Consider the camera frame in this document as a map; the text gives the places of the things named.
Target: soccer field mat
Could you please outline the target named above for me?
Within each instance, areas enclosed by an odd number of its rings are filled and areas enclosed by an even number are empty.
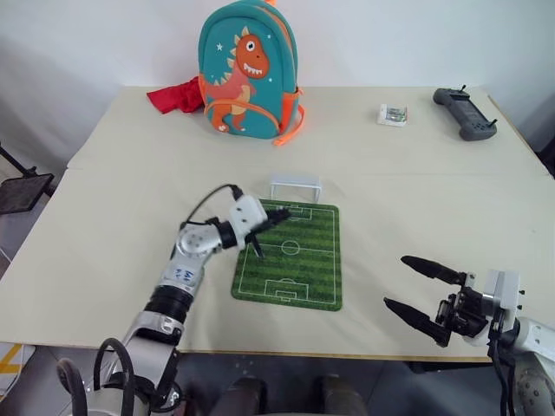
[[[258,234],[264,258],[257,257],[251,244],[241,251],[233,297],[339,310],[342,296],[337,207],[265,199],[260,202],[266,210],[287,208],[291,217]]]

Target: table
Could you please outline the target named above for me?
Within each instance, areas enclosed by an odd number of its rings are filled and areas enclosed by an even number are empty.
[[[237,252],[228,250],[207,267],[180,350],[485,360],[460,337],[435,346],[384,307],[388,296],[433,315],[455,289],[415,274],[399,261],[405,254],[474,271],[478,289],[489,268],[518,270],[523,313],[555,326],[544,296],[555,289],[555,187],[480,91],[474,102],[499,119],[484,142],[458,139],[450,116],[429,104],[432,88],[307,88],[304,132],[276,148],[215,133],[199,115],[160,116],[147,90],[124,88],[70,161],[0,281],[0,341],[96,347],[123,336],[196,202],[230,181],[267,197],[272,172],[320,176],[321,203],[339,206],[343,308],[233,299]],[[342,101],[355,105],[332,104]],[[406,103],[409,123],[377,126],[377,102]],[[310,200],[292,189],[279,197]],[[229,204],[220,195],[202,214],[225,216]]]

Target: orange dinosaur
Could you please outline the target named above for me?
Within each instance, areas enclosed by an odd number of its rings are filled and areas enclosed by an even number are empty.
[[[248,103],[256,93],[249,79],[259,80],[264,78],[270,70],[268,56],[262,49],[262,43],[257,36],[251,35],[245,26],[241,31],[241,37],[235,35],[235,48],[230,53],[235,58],[227,58],[227,64],[232,69],[231,73],[225,72],[220,81],[213,84],[205,82],[200,77],[200,89],[203,96],[210,96],[214,100],[232,99]],[[246,108],[233,104],[215,104],[213,106],[212,125],[220,132],[228,132],[229,126],[225,123],[224,117],[231,114],[232,124],[239,131],[243,132],[244,127],[241,121],[245,118]]]

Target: game controller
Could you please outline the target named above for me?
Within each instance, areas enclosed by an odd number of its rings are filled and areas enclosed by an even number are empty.
[[[481,111],[470,101],[470,95],[461,89],[438,88],[434,102],[446,106],[449,113],[460,124],[459,136],[468,141],[489,139],[497,133],[497,119],[488,121]]]

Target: backpack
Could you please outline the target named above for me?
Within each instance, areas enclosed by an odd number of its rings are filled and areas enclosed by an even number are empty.
[[[240,0],[212,13],[199,39],[205,115],[222,133],[283,145],[304,120],[298,105],[297,45],[284,17],[263,0]],[[297,111],[301,120],[287,133]]]

